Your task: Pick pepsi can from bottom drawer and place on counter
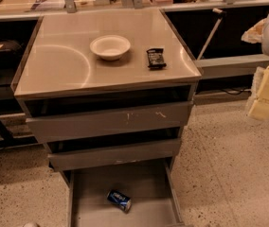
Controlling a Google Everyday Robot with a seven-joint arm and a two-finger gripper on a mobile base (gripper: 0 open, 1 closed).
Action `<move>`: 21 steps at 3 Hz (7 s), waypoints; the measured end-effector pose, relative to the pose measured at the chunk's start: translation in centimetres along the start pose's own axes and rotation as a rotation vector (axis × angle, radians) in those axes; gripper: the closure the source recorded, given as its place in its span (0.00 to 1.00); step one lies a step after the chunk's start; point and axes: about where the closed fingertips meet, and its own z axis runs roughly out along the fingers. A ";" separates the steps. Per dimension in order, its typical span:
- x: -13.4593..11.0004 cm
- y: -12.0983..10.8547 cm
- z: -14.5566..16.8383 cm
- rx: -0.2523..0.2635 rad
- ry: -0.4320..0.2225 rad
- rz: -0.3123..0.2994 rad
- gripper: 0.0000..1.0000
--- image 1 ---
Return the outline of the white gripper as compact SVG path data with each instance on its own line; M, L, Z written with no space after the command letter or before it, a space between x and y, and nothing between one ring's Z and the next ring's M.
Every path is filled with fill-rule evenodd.
M256 44L262 42L265 20L262 19L246 30L241 40ZM252 81L251 96L247 101L247 115L256 120L269 118L269 66L258 67Z

